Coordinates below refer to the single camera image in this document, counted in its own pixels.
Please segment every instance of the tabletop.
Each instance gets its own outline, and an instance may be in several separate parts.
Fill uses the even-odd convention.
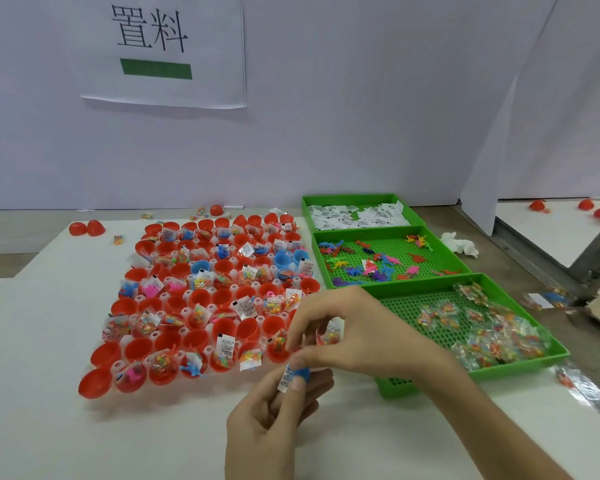
[[[296,222],[310,248],[306,222]],[[64,230],[1,286],[0,480],[223,477],[225,419],[265,366],[147,384],[111,400],[77,394],[126,259],[148,223],[106,221],[96,238]],[[114,246],[114,234],[124,244]],[[385,401],[371,378],[340,371],[335,382],[299,430],[297,478],[480,478],[424,395]],[[551,371],[482,386],[571,475],[600,479],[600,416]]]

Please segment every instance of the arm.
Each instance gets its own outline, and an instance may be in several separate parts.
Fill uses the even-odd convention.
[[[444,414],[485,478],[571,478],[473,383],[453,355],[360,288],[306,298],[289,327],[288,350],[299,346],[304,334],[314,340],[315,331],[334,316],[345,320],[344,339],[302,348],[292,357],[295,367],[410,378]]]

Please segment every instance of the green rectangle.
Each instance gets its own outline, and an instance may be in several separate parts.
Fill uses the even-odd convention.
[[[375,207],[381,203],[396,203],[398,200],[396,194],[305,195],[302,197],[302,212],[311,233],[314,233],[322,231],[316,231],[315,225],[313,225],[311,212],[309,211],[310,205],[320,205],[322,207],[327,205],[355,205],[360,210],[364,210],[365,207]],[[402,216],[407,219],[410,226],[425,225],[422,218],[406,205],[402,209]],[[358,219],[356,213],[353,213],[352,217],[354,220]]]
[[[432,280],[393,282],[365,287],[365,290],[421,334],[432,339],[438,345],[450,349],[456,342],[466,342],[467,334],[474,327],[471,320],[466,318],[464,313],[462,313],[459,320],[460,330],[449,330],[440,325],[433,330],[423,328],[417,324],[420,307],[423,305],[435,305],[439,300],[445,300],[455,303],[462,311],[472,309],[484,312],[486,309],[484,306],[476,305],[453,290],[453,284],[455,283],[469,284],[471,282],[480,284],[487,297],[489,297],[489,300],[510,308],[516,315],[528,320],[542,335],[550,337],[549,347],[544,357],[520,360],[518,362],[470,371],[469,375],[471,375],[473,380],[497,379],[521,372],[536,371],[549,367],[569,356],[569,351],[560,342],[553,338],[524,308],[517,304],[513,298],[501,290],[485,274],[458,274]],[[417,391],[416,386],[408,378],[376,378],[376,383],[378,384],[380,395],[385,399],[400,397]]]
[[[127,75],[147,77],[167,77],[169,79],[190,79],[191,65],[174,62],[141,61],[139,59],[120,59],[122,72]]]
[[[407,242],[405,236],[419,235],[426,238],[426,241],[431,246],[432,251],[427,248],[419,248],[414,242]],[[331,242],[336,244],[340,240],[344,240],[343,248],[348,248],[353,253],[340,251],[337,259],[341,259],[349,263],[346,266],[332,268],[329,272],[326,266],[325,259],[330,255],[323,255],[320,252],[318,244],[321,242]],[[350,276],[347,274],[346,267],[361,267],[362,259],[373,259],[373,254],[364,252],[363,247],[356,244],[356,241],[362,241],[371,245],[371,249],[378,254],[386,254],[394,258],[400,259],[401,264],[392,265],[393,280],[397,280],[398,275],[404,274],[408,267],[418,266],[420,269],[410,280],[427,280],[439,278],[439,273],[444,273],[444,269],[453,273],[471,273],[471,270],[465,265],[451,250],[440,242],[433,233],[424,226],[409,226],[409,227],[373,227],[359,229],[343,229],[343,230],[324,230],[316,231],[312,238],[312,248],[315,253],[318,266],[324,277],[324,282],[327,288],[334,288],[334,277],[343,279],[344,281],[365,282],[365,288],[375,286],[385,286],[388,282],[376,282],[368,276]],[[418,255],[426,259],[421,263],[413,261],[412,256]]]

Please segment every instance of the blue cup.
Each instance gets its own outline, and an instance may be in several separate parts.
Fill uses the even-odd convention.
[[[294,251],[294,256],[293,256],[293,260],[296,266],[300,265],[300,259],[309,259],[309,253],[306,252],[304,249],[296,249]]]
[[[191,273],[197,274],[201,269],[209,271],[210,267],[211,265],[209,264],[209,261],[206,259],[200,259],[200,261],[196,261],[195,263],[191,264]]]
[[[285,251],[279,251],[278,254],[273,258],[273,262],[279,269],[288,268],[291,264],[291,253]]]

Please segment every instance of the person's right hand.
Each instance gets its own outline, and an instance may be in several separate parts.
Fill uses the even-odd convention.
[[[382,378],[417,379],[441,367],[458,368],[448,351],[414,330],[360,287],[321,291],[304,298],[289,326],[287,350],[315,343],[333,317],[345,321],[342,341],[307,345],[293,357],[296,367],[334,367]]]

